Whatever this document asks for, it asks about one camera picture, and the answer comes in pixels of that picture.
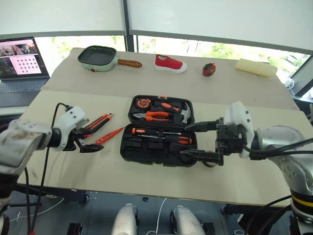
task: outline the white cable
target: white cable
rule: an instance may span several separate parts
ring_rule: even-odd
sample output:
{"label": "white cable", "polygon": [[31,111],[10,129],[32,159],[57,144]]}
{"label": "white cable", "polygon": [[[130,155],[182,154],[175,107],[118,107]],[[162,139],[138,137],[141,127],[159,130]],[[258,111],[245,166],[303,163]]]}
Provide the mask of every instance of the white cable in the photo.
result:
{"label": "white cable", "polygon": [[292,89],[292,88],[294,87],[294,80],[293,80],[293,79],[291,79],[291,78],[290,78],[290,80],[292,81],[292,86],[291,86],[291,87],[289,87],[289,88],[287,88],[287,90],[290,90],[290,89]]}
{"label": "white cable", "polygon": [[[62,197],[62,200],[59,201],[57,204],[55,204],[54,206],[50,207],[49,209],[47,209],[47,210],[45,210],[45,211],[42,211],[42,212],[39,212],[39,213],[37,213],[37,214],[43,214],[43,213],[45,213],[45,212],[51,210],[52,208],[55,208],[57,205],[59,205],[59,204],[60,204],[61,202],[63,202],[63,201],[64,201],[64,198]],[[15,219],[11,219],[10,222],[12,222],[12,221],[14,221],[14,220],[17,220],[17,219],[21,219],[21,218],[26,218],[26,217],[27,217],[27,215],[19,216],[19,217],[16,217]]]}
{"label": "white cable", "polygon": [[155,231],[150,230],[146,233],[146,235],[148,235],[149,233],[155,233]]}
{"label": "white cable", "polygon": [[240,229],[237,229],[234,231],[234,235],[244,235],[244,234],[245,234],[245,232],[240,230]]}
{"label": "white cable", "polygon": [[163,204],[166,201],[166,199],[167,198],[165,198],[164,201],[162,202],[161,207],[160,207],[160,211],[158,212],[158,217],[157,217],[157,222],[156,222],[156,234],[157,234],[157,231],[158,231],[158,221],[160,220],[161,210],[162,210]]}

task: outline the small red tape measure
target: small red tape measure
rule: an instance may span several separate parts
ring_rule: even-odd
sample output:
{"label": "small red tape measure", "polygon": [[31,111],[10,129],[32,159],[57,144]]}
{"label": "small red tape measure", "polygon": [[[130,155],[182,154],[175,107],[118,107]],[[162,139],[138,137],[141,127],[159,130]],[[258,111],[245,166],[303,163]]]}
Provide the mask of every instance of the small red tape measure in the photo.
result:
{"label": "small red tape measure", "polygon": [[203,66],[202,75],[205,77],[211,76],[216,70],[215,63],[206,64]]}
{"label": "small red tape measure", "polygon": [[137,102],[137,106],[141,109],[146,109],[150,106],[151,100],[150,99],[140,99]]}

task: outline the frying pan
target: frying pan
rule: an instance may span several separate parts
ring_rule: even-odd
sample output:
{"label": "frying pan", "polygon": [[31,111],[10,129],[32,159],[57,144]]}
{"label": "frying pan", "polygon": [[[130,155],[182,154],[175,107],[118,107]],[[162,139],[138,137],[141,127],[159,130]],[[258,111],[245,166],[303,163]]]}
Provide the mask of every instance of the frying pan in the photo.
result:
{"label": "frying pan", "polygon": [[140,68],[142,64],[134,60],[121,60],[116,57],[116,50],[111,47],[90,46],[78,56],[81,65],[92,72],[109,71],[113,65],[127,65]]}

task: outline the power cord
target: power cord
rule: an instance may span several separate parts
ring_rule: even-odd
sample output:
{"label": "power cord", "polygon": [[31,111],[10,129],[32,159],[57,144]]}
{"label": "power cord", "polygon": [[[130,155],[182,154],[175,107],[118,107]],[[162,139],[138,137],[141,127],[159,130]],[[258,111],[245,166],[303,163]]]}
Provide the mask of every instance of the power cord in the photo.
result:
{"label": "power cord", "polygon": [[271,205],[274,205],[274,204],[276,204],[276,203],[278,203],[278,202],[284,201],[284,200],[286,200],[286,199],[288,199],[288,198],[291,198],[291,195],[286,196],[286,197],[279,198],[279,199],[277,199],[277,200],[275,200],[275,201],[272,201],[272,202],[266,204],[265,206],[262,206],[261,208],[259,208],[259,209],[252,215],[251,219],[249,220],[249,222],[248,222],[248,224],[247,224],[247,227],[246,227],[245,235],[248,234],[248,231],[249,231],[249,229],[250,229],[250,226],[251,226],[252,221],[253,221],[253,220],[255,219],[255,217],[260,213],[261,210],[263,210],[263,209],[266,208],[266,207],[270,207]]}
{"label": "power cord", "polygon": [[27,235],[30,234],[30,203],[29,203],[29,177],[27,167],[24,169],[25,171],[25,178],[26,178],[26,208],[27,208]]}
{"label": "power cord", "polygon": [[267,153],[277,153],[277,152],[290,150],[290,149],[297,148],[299,146],[306,145],[306,144],[309,144],[309,143],[312,143],[312,142],[313,142],[313,138],[310,138],[310,139],[307,139],[307,140],[304,140],[304,141],[299,141],[299,142],[296,142],[296,143],[285,145],[283,147],[279,147],[279,148],[276,148],[276,149],[257,150],[257,149],[248,148],[246,145],[243,145],[243,148],[246,151],[250,152],[250,153],[267,154]]}
{"label": "power cord", "polygon": [[[69,109],[71,109],[70,106],[68,106],[68,105],[66,105],[64,103],[58,103],[56,105],[56,107],[55,107],[55,110],[54,110],[51,127],[54,126],[55,118],[57,116],[58,109],[59,109],[60,105],[63,105],[66,108],[67,111]],[[40,206],[40,199],[41,199],[41,195],[42,195],[42,192],[43,192],[43,189],[44,189],[44,181],[45,181],[45,173],[46,173],[48,157],[49,157],[49,149],[50,149],[50,147],[47,147],[47,150],[46,150],[46,153],[45,153],[45,165],[44,165],[43,176],[42,176],[41,184],[40,184],[40,188],[39,188],[38,198],[37,198],[37,202],[36,202],[34,218],[33,218],[32,224],[31,224],[31,229],[30,229],[31,233],[34,232],[34,230],[35,230],[35,223],[36,223],[37,214],[38,214],[38,210],[39,210],[39,206]]]}
{"label": "power cord", "polygon": [[291,155],[291,154],[313,154],[313,151],[310,151],[310,150],[305,150],[305,151],[287,151],[287,152],[267,153],[267,154],[250,153],[250,157],[264,155],[267,158],[271,158],[271,157]]}
{"label": "power cord", "polygon": [[[49,210],[55,208],[57,205],[59,205],[59,204],[60,204],[61,202],[63,202],[63,201],[64,201],[64,198],[62,197],[61,201],[59,201],[57,204],[55,204],[54,206],[50,207],[49,209],[47,209],[47,210],[45,210],[45,211],[42,211],[42,212],[37,213],[37,215],[48,212]],[[19,216],[19,217],[16,217],[16,218],[14,218],[14,219],[11,219],[10,222],[13,222],[14,220],[21,219],[21,218],[26,218],[26,217],[27,217],[27,216]]]}
{"label": "power cord", "polygon": [[261,235],[263,230],[267,227],[267,225],[269,225],[272,221],[277,221],[280,217],[282,217],[286,211],[289,211],[291,209],[291,205],[288,205],[280,210],[278,210],[277,212],[275,212],[269,219],[267,219],[267,221],[261,226],[261,228],[259,229],[258,233],[256,235]]}
{"label": "power cord", "polygon": [[157,231],[158,231],[158,222],[160,220],[160,214],[161,214],[161,210],[162,210],[162,207],[163,207],[163,204],[164,202],[166,201],[167,198],[165,198],[161,204],[161,207],[160,207],[160,211],[158,212],[158,216],[157,216],[157,222],[156,222],[156,234],[157,234]]}
{"label": "power cord", "polygon": [[157,231],[158,231],[158,223],[159,223],[159,220],[160,220],[161,210],[162,210],[163,204],[164,204],[164,202],[166,201],[166,199],[167,199],[167,198],[165,198],[165,199],[163,200],[163,202],[162,202],[162,204],[161,204],[161,207],[160,207],[160,210],[159,210],[159,212],[158,212],[157,222],[156,222],[156,230],[155,230],[155,231],[150,230],[150,231],[148,231],[148,232],[146,233],[146,235],[148,235],[149,233],[156,233],[156,234],[157,234]]}

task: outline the black cable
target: black cable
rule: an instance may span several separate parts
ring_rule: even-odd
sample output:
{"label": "black cable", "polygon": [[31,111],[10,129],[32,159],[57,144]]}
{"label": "black cable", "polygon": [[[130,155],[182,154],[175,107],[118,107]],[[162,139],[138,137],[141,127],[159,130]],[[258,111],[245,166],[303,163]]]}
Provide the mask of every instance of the black cable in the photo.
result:
{"label": "black cable", "polygon": [[287,151],[287,152],[278,152],[278,153],[264,153],[264,154],[257,154],[257,153],[250,153],[250,156],[265,156],[267,158],[277,157],[277,156],[284,156],[284,155],[291,155],[291,154],[313,154],[313,151],[305,150],[305,151]]}
{"label": "black cable", "polygon": [[27,235],[30,234],[30,203],[29,203],[29,177],[28,177],[28,171],[25,167],[25,178],[26,178],[26,208],[27,208]]}
{"label": "black cable", "polygon": [[[69,106],[68,106],[68,105],[66,105],[66,104],[64,104],[64,103],[58,103],[57,106],[55,107],[55,110],[54,110],[54,115],[53,115],[51,127],[54,126],[55,117],[57,116],[58,109],[59,109],[59,106],[60,106],[60,105],[63,105],[64,107],[66,107],[67,110],[69,109]],[[31,224],[31,233],[35,230],[35,223],[36,223],[37,213],[38,213],[39,206],[40,206],[41,194],[42,194],[43,189],[44,189],[45,172],[46,172],[46,169],[47,169],[48,156],[49,156],[49,149],[50,149],[50,147],[47,147],[47,151],[46,151],[46,153],[45,153],[44,171],[43,171],[43,176],[42,176],[42,178],[41,178],[41,184],[40,184],[39,193],[38,193],[38,198],[37,198],[37,202],[36,202],[34,217],[33,217],[33,221],[32,221],[32,224]]]}
{"label": "black cable", "polygon": [[282,217],[286,211],[289,211],[291,209],[291,205],[288,205],[277,212],[275,212],[270,218],[267,219],[267,221],[261,226],[258,233],[256,235],[262,234],[263,230],[269,225],[273,220],[278,220],[280,217]]}
{"label": "black cable", "polygon": [[288,199],[288,198],[291,198],[291,195],[286,196],[286,197],[279,198],[279,199],[277,199],[277,200],[275,200],[275,201],[272,201],[272,202],[266,204],[265,206],[262,206],[261,208],[259,208],[259,209],[252,215],[251,219],[249,220],[249,222],[248,222],[248,224],[247,224],[247,227],[246,227],[246,230],[245,230],[245,235],[248,234],[248,231],[249,231],[249,229],[250,229],[250,226],[251,226],[252,221],[253,221],[254,218],[258,215],[258,213],[260,213],[261,210],[263,210],[263,209],[266,208],[266,207],[270,207],[271,205],[274,205],[274,204],[276,204],[276,203],[278,203],[278,202],[284,201],[284,200],[286,200],[286,199]]}
{"label": "black cable", "polygon": [[299,142],[296,142],[296,143],[285,145],[283,147],[276,148],[276,149],[257,150],[257,149],[248,148],[246,145],[243,145],[243,148],[246,151],[250,152],[250,153],[259,153],[259,154],[263,154],[263,153],[277,153],[277,152],[281,152],[281,151],[290,150],[290,149],[293,149],[293,148],[296,148],[296,147],[299,147],[299,146],[302,146],[302,145],[306,145],[306,144],[309,144],[309,143],[312,143],[312,142],[313,142],[313,138],[310,138],[310,139],[307,139],[307,140],[304,140],[304,141],[299,141]]}

